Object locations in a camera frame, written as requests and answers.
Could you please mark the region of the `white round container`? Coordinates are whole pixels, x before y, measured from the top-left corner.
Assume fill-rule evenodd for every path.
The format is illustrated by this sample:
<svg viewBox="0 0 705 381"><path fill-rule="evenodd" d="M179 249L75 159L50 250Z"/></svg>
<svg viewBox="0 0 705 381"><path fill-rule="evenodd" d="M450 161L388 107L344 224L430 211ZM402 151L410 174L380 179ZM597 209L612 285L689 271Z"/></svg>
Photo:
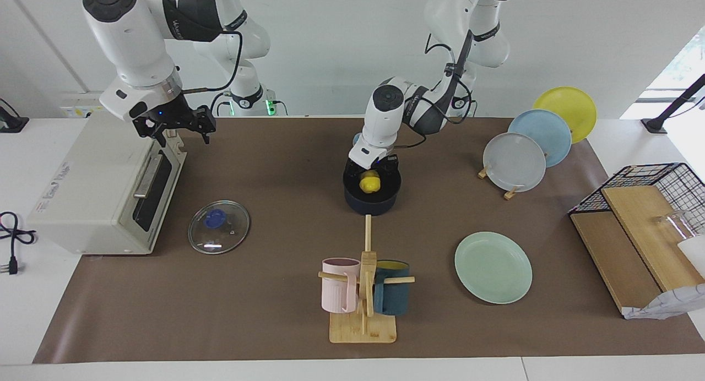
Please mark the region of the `white round container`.
<svg viewBox="0 0 705 381"><path fill-rule="evenodd" d="M677 244L700 276L705 279L705 235L692 236Z"/></svg>

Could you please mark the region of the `glass lid with blue knob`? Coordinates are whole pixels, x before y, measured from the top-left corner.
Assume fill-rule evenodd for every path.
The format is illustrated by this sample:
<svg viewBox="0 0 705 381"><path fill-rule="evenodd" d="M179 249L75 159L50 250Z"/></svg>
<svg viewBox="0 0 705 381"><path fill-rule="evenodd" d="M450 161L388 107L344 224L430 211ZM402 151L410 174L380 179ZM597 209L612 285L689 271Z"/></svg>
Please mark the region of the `glass lid with blue knob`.
<svg viewBox="0 0 705 381"><path fill-rule="evenodd" d="M191 247L208 255L234 250L250 229L250 214L240 203L218 200L198 210L191 218L187 239Z"/></svg>

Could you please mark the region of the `mint green plate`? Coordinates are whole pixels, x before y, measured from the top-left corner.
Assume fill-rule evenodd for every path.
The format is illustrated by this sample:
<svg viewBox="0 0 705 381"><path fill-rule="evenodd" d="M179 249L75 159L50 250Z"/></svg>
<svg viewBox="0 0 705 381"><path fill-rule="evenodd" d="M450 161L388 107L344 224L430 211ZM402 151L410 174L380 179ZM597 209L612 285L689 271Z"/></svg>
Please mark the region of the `mint green plate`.
<svg viewBox="0 0 705 381"><path fill-rule="evenodd" d="M463 238L455 249L454 266L465 289L493 305L517 302L532 286L527 254L511 238L493 231Z"/></svg>

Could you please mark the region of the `wooden shelf boards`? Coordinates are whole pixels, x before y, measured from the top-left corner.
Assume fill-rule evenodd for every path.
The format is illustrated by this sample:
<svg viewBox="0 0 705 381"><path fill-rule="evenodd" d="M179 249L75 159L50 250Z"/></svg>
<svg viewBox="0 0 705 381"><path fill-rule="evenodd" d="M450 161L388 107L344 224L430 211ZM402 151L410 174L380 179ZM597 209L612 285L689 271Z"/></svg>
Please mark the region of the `wooden shelf boards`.
<svg viewBox="0 0 705 381"><path fill-rule="evenodd" d="M655 225L655 216L673 211L654 186L602 190L617 212L572 215L615 305L644 308L661 293L705 283L694 266Z"/></svg>

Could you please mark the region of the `black slanted stand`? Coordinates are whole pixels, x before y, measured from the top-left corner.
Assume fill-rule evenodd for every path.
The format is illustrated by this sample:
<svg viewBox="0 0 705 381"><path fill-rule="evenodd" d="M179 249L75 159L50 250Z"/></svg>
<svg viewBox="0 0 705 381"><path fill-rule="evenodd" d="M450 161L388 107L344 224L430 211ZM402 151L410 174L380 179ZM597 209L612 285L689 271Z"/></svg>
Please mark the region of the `black slanted stand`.
<svg viewBox="0 0 705 381"><path fill-rule="evenodd" d="M670 105L665 108L665 110L657 115L656 118L643 118L641 123L644 125L645 129L652 134L667 134L663 125L668 118L674 117L677 110L684 104L688 103L698 91L705 88L705 73L700 75L700 77L695 80L687 89L685 89L679 97L670 103Z"/></svg>

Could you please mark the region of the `yellow plate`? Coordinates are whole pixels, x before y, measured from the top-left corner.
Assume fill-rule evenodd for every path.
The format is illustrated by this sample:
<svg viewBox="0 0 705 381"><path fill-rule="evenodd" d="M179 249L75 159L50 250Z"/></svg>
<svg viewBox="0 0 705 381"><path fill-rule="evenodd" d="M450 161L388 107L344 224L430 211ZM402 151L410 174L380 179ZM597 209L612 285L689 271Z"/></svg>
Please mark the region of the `yellow plate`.
<svg viewBox="0 0 705 381"><path fill-rule="evenodd" d="M537 97L534 108L556 113L571 130L572 144L586 139L596 126L598 111L594 100L572 86L551 88Z"/></svg>

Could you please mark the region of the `clear glass cup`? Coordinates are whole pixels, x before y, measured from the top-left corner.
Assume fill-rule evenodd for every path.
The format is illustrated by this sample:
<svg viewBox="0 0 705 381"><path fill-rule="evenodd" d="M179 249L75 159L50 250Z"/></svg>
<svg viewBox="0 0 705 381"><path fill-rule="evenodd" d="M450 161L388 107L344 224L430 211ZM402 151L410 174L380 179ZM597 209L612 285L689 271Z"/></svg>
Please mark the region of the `clear glass cup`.
<svg viewBox="0 0 705 381"><path fill-rule="evenodd" d="M676 236L677 242L683 242L700 235L690 218L691 214L686 210L673 210L665 215L657 216L655 222L660 228L664 228L665 232Z"/></svg>

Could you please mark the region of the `dark teal mug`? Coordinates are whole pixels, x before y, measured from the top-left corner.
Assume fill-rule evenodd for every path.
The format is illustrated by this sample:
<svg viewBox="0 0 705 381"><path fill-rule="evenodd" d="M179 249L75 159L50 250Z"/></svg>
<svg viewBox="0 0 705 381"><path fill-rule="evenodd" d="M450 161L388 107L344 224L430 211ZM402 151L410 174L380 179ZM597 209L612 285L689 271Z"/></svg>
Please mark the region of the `dark teal mug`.
<svg viewBox="0 0 705 381"><path fill-rule="evenodd" d="M407 313L409 284L388 284L394 277L410 276L408 263L398 260L378 260L373 280L373 310L381 315L399 316Z"/></svg>

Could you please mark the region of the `wooden mug tree rack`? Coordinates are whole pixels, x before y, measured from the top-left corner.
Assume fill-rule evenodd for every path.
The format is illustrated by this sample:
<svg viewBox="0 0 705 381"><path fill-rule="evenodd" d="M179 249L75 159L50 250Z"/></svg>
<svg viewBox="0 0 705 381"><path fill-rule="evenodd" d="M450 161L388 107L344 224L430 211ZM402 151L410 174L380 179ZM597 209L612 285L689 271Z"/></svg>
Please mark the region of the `wooden mug tree rack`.
<svg viewBox="0 0 705 381"><path fill-rule="evenodd" d="M354 313L329 313L328 340L334 344L391 344L397 339L396 318L373 310L373 280L377 253L372 250L372 215L365 215L365 245L361 253L358 307ZM321 280L342 280L340 275L318 273Z"/></svg>

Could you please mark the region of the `light blue plate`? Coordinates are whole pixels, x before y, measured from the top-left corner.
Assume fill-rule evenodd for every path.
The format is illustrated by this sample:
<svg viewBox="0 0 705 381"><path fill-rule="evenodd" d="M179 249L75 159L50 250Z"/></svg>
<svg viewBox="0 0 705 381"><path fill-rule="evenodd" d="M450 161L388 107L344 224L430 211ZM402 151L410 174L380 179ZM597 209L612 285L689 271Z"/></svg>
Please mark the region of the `light blue plate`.
<svg viewBox="0 0 705 381"><path fill-rule="evenodd" d="M544 108L522 112L509 124L508 131L534 140L543 151L548 168L561 163L571 151L572 136L567 123Z"/></svg>

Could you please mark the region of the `dark blue saucepan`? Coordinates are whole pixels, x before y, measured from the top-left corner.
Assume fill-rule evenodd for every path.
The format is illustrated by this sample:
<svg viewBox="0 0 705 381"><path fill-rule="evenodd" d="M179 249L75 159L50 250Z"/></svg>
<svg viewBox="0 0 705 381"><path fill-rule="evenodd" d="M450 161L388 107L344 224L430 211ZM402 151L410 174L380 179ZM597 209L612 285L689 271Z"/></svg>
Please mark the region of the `dark blue saucepan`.
<svg viewBox="0 0 705 381"><path fill-rule="evenodd" d="M402 185L402 176L398 171L392 176L386 178L386 184L381 185L381 190L377 193L365 194L358 184L355 184L355 178L350 178L343 175L343 193L348 206L356 213L361 215L382 215L388 212L396 201L398 192Z"/></svg>

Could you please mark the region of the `grey plate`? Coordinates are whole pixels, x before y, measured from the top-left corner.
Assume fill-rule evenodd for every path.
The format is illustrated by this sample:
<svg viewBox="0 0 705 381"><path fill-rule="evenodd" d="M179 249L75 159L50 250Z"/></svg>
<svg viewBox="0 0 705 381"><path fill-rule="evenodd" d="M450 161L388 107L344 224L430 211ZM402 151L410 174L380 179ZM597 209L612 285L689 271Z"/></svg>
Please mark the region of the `grey plate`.
<svg viewBox="0 0 705 381"><path fill-rule="evenodd" d="M490 181L506 193L536 188L546 172L546 159L539 144L519 133L501 133L489 140L482 155L483 170Z"/></svg>

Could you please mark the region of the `black table clamp mount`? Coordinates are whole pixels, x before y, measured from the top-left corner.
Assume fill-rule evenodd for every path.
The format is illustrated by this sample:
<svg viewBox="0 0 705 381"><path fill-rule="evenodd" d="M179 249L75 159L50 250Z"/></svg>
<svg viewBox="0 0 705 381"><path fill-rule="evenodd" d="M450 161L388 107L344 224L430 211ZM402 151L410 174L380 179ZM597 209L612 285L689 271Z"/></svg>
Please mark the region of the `black table clamp mount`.
<svg viewBox="0 0 705 381"><path fill-rule="evenodd" d="M19 133L30 118L22 117L5 99L0 97L0 133Z"/></svg>

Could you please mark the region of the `beige toaster oven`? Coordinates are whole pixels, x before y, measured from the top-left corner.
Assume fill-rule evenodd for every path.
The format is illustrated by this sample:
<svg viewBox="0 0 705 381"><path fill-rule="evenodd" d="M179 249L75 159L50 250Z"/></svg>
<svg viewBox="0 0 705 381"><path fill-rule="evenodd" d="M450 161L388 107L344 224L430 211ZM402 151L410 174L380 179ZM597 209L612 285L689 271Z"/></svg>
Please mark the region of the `beige toaster oven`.
<svg viewBox="0 0 705 381"><path fill-rule="evenodd" d="M130 122L95 113L28 216L28 225L78 255L154 250L186 159L183 140L139 137Z"/></svg>

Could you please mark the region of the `pink mug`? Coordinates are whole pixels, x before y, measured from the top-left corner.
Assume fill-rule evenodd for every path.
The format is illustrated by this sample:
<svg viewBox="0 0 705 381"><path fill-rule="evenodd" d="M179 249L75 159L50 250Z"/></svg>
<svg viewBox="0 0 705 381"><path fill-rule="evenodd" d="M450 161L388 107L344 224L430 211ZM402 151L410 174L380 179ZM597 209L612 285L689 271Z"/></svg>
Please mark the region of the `pink mug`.
<svg viewBox="0 0 705 381"><path fill-rule="evenodd" d="M327 258L322 271L340 275L342 280L322 279L321 306L330 313L354 313L358 307L358 281L361 262L354 258Z"/></svg>

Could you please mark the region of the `wooden plate rack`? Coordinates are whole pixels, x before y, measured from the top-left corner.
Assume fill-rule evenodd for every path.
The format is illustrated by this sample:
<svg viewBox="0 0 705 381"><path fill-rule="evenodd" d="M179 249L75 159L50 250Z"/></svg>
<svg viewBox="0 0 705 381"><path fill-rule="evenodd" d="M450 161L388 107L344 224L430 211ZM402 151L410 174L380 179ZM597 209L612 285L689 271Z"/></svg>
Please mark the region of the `wooden plate rack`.
<svg viewBox="0 0 705 381"><path fill-rule="evenodd" d="M498 165L484 165L478 172L478 178L489 178L490 181L497 187L504 190L504 199L511 200L517 193L521 192L526 187L524 178L517 176L512 168L507 170Z"/></svg>

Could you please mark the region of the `white crumpled paper sheet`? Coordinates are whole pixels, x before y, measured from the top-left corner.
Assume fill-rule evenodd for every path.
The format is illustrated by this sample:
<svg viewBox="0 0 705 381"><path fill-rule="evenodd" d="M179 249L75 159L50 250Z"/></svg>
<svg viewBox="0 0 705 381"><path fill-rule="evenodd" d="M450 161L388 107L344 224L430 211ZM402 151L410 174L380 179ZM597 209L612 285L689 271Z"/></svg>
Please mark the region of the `white crumpled paper sheet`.
<svg viewBox="0 0 705 381"><path fill-rule="evenodd" d="M644 308L622 307L626 320L665 320L705 308L705 283L685 286L661 293Z"/></svg>

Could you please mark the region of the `brown table mat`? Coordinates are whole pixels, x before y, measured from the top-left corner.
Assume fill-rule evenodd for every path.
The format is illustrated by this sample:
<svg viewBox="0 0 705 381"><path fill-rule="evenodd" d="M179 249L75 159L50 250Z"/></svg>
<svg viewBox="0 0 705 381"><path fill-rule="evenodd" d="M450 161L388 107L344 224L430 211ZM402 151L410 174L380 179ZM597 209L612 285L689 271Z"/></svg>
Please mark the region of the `brown table mat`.
<svg viewBox="0 0 705 381"><path fill-rule="evenodd" d="M209 145L181 134L187 157L154 252L81 258L34 362L705 353L688 316L625 320L615 307L567 215L607 179L589 143L509 201L478 179L486 143L508 125L473 118L399 152L401 190L372 223L373 250L416 278L395 343L330 343L321 308L322 260L364 247L342 183L362 122L224 118ZM247 209L249 232L227 253L199 253L189 223L218 200ZM458 280L455 249L477 231L527 254L521 300L491 305Z"/></svg>

